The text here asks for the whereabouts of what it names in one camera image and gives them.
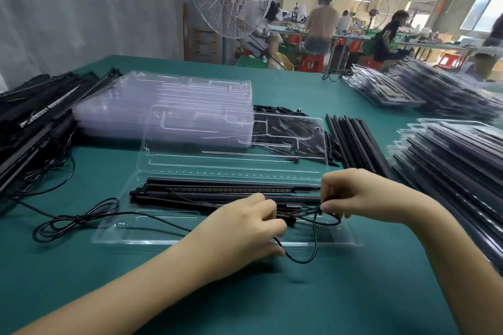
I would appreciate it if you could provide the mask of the stack of packed clamshell packs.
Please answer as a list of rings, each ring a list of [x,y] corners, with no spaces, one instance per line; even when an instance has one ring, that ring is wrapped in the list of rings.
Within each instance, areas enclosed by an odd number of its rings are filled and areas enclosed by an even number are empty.
[[[503,275],[503,128],[421,118],[387,147],[397,177],[443,205]]]

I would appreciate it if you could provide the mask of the window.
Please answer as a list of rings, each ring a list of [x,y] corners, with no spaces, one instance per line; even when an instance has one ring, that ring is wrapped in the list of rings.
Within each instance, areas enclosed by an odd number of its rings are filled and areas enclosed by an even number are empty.
[[[475,0],[460,29],[490,33],[503,13],[503,0]]]

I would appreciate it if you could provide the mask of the long pile of packed packs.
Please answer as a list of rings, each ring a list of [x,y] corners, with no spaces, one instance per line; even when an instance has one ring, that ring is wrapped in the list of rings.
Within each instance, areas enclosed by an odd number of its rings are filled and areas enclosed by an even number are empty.
[[[379,107],[485,123],[503,118],[503,95],[481,88],[465,74],[452,74],[414,59],[384,70],[353,65],[342,80]]]

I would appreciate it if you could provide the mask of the person's left hand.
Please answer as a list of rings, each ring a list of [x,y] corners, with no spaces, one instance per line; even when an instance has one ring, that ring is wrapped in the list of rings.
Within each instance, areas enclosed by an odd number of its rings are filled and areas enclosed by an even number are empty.
[[[260,242],[276,241],[286,229],[277,217],[276,203],[256,193],[218,208],[185,239],[193,245],[198,268],[209,283],[265,259],[260,258]]]

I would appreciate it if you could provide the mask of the open clear plastic clamshell tray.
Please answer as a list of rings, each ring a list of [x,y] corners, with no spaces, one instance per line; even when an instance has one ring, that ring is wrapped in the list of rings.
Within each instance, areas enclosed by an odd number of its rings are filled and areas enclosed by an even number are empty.
[[[201,144],[167,143],[142,139],[136,173],[118,197],[114,216],[99,224],[92,237],[94,243],[106,245],[175,244],[216,208],[204,206],[169,206],[132,204],[129,191],[145,187],[148,178],[253,182],[320,186],[321,177],[331,167],[311,161],[293,164],[263,148],[206,147]],[[300,258],[316,247],[358,246],[354,231],[327,214],[315,209],[280,212],[288,230],[281,244]]]

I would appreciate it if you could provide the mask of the person's right hand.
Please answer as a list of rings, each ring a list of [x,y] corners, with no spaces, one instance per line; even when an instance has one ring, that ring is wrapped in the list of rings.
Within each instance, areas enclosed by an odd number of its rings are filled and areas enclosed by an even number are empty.
[[[348,207],[352,215],[382,222],[405,222],[406,205],[415,195],[414,190],[363,169],[342,171],[353,171],[353,199]]]

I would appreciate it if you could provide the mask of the red plastic stool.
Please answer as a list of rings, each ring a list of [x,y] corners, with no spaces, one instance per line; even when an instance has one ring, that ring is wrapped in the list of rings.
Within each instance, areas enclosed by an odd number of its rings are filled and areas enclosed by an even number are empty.
[[[462,64],[463,56],[460,54],[453,54],[445,52],[439,58],[435,67],[448,71],[458,69]]]
[[[323,55],[303,54],[300,59],[298,71],[323,73],[324,59],[325,56]]]

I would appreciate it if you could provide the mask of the person's right forearm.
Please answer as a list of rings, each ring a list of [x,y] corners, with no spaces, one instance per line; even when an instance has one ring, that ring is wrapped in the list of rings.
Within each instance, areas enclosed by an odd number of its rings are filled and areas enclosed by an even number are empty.
[[[503,277],[436,200],[408,187],[402,197],[460,333],[503,335]]]

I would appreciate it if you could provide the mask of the heap of black brackets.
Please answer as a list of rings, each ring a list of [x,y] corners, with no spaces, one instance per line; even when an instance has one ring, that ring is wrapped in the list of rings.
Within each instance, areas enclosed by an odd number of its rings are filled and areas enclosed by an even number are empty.
[[[340,168],[338,144],[323,123],[301,110],[254,105],[255,123],[252,146],[293,164],[311,161]]]

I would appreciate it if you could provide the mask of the long work table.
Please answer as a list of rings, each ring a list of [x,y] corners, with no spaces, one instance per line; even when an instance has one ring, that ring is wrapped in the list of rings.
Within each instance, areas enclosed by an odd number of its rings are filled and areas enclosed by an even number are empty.
[[[278,26],[278,25],[271,25],[270,31],[272,32],[277,32],[280,34],[285,34],[285,35],[301,35],[303,37],[307,36],[307,32],[304,29],[293,29],[285,26]],[[332,36],[332,41],[336,41],[338,39],[342,39],[344,41],[344,45],[346,46],[348,44],[348,40],[353,42],[353,41],[361,41],[361,42],[370,42],[373,40],[373,38],[369,35],[362,35],[362,34],[334,34]],[[471,53],[488,53],[488,54],[494,54],[494,49],[497,49],[496,47],[482,47],[482,46],[475,46],[472,44],[467,44],[464,46],[457,45],[457,44],[451,44],[451,43],[443,43],[443,42],[432,42],[432,41],[418,41],[418,40],[409,40],[406,41],[405,39],[398,38],[396,37],[393,42],[393,44],[397,46],[403,46],[403,47],[421,47],[421,48],[431,48],[434,50],[439,50],[439,51],[456,51],[456,52],[466,52],[467,57],[471,55]]]

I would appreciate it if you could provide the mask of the person's left forearm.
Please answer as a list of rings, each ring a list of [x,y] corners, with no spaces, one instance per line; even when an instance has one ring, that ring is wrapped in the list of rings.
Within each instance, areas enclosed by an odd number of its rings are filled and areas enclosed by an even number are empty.
[[[208,281],[210,238],[193,232],[131,272],[12,335],[132,335]]]

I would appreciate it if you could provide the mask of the black LED light bar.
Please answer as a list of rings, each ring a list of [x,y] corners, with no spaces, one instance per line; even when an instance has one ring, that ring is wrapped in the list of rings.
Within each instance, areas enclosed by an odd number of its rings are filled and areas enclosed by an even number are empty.
[[[253,182],[230,182],[209,180],[188,180],[168,178],[148,178],[143,189],[173,191],[177,193],[315,193],[321,190],[320,186],[293,185],[293,184],[268,184]]]
[[[280,212],[297,212],[305,209],[315,209],[321,203],[320,197],[298,194],[266,194],[266,200],[273,200]],[[152,205],[156,207],[169,206],[204,206],[203,211],[209,212],[210,208],[223,206],[236,200],[251,197],[251,193],[224,193],[224,192],[175,192],[170,189],[153,190],[136,188],[129,191],[132,204]]]

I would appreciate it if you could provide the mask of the stack of clear plastic trays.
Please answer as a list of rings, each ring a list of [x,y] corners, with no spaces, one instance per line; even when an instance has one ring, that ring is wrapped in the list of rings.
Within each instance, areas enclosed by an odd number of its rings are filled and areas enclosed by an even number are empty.
[[[250,81],[131,71],[72,107],[88,136],[248,148]]]

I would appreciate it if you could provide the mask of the pile of black light bars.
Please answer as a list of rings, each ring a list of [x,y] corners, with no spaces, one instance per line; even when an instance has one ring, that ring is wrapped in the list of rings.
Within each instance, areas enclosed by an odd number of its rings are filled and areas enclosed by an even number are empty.
[[[72,107],[122,76],[116,68],[103,76],[93,71],[41,74],[0,93],[0,215],[17,199],[64,184],[36,191],[47,174],[64,167],[71,157],[76,130]]]

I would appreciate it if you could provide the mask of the row of black plastic strips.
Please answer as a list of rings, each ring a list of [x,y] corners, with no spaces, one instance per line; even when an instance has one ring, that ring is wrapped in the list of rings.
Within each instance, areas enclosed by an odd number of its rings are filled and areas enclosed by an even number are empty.
[[[364,169],[386,179],[395,173],[381,151],[367,123],[349,116],[325,116],[329,165],[343,169]]]

